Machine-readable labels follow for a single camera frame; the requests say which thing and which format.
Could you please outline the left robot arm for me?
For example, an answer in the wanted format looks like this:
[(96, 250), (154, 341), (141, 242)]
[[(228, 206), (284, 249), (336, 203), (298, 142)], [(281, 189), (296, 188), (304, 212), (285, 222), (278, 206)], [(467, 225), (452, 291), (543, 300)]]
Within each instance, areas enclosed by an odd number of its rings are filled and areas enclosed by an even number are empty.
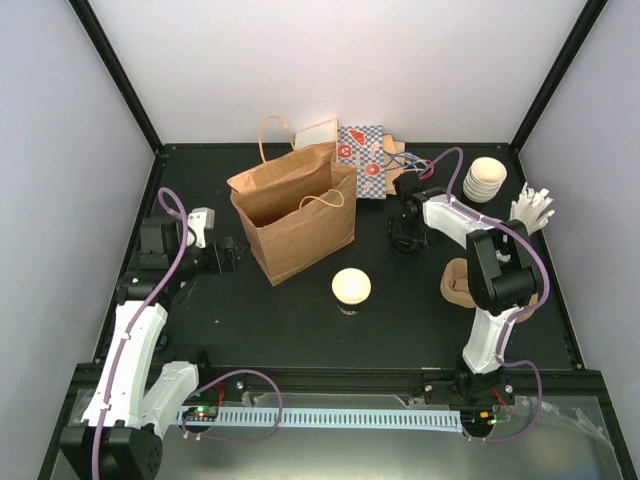
[(232, 237), (216, 241), (215, 212), (192, 210), (145, 219), (140, 247), (118, 280), (111, 345), (96, 390), (76, 424), (64, 428), (60, 449), (81, 479), (153, 479), (163, 437), (182, 402), (207, 397), (215, 376), (207, 354), (190, 353), (162, 367), (146, 384), (164, 327), (184, 287), (200, 274), (237, 270), (246, 251)]

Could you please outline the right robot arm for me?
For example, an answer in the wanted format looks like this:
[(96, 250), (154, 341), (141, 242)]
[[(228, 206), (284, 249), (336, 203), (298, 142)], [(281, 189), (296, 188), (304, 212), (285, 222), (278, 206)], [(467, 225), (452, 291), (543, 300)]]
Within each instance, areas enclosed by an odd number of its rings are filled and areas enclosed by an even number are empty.
[(516, 318), (532, 296), (548, 291), (544, 264), (518, 220), (501, 222), (482, 215), (441, 188), (400, 193), (402, 212), (389, 219), (393, 248), (411, 255), (438, 231), (466, 250), (467, 281), (476, 305), (473, 325), (452, 380), (465, 403), (477, 403), (498, 384)]

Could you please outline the large brown paper bag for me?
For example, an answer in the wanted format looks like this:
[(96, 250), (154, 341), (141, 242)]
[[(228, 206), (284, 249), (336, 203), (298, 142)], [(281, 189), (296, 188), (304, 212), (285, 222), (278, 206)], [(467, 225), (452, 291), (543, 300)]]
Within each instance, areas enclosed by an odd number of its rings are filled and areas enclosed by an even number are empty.
[(251, 252), (271, 285), (355, 239), (357, 170), (336, 160), (337, 139), (299, 146), (227, 179)]

